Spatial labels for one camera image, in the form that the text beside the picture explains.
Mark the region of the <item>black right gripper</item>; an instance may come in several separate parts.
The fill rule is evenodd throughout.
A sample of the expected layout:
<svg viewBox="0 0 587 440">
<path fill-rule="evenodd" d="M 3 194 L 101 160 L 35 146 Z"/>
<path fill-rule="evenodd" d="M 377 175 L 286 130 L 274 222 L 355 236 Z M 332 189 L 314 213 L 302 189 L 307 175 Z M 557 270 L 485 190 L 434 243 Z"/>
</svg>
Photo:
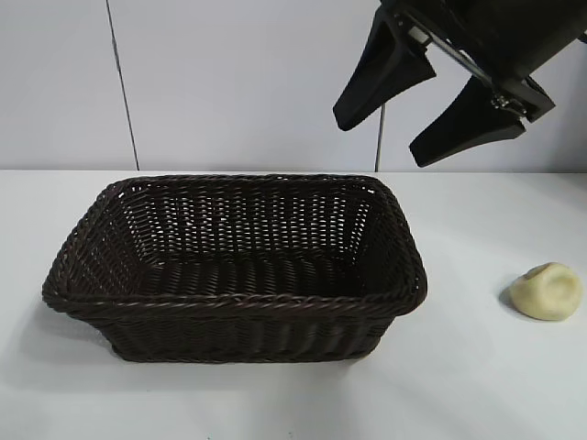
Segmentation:
<svg viewBox="0 0 587 440">
<path fill-rule="evenodd" d="M 409 35 L 413 28 L 426 36 L 426 45 L 434 43 L 474 76 L 411 142 L 416 164 L 428 166 L 518 138 L 526 132 L 518 116 L 534 122 L 554 107 L 531 75 L 585 33 L 586 3 L 382 1 L 333 107 L 338 128 L 351 130 L 396 95 L 436 76 L 426 46 Z"/>
</svg>

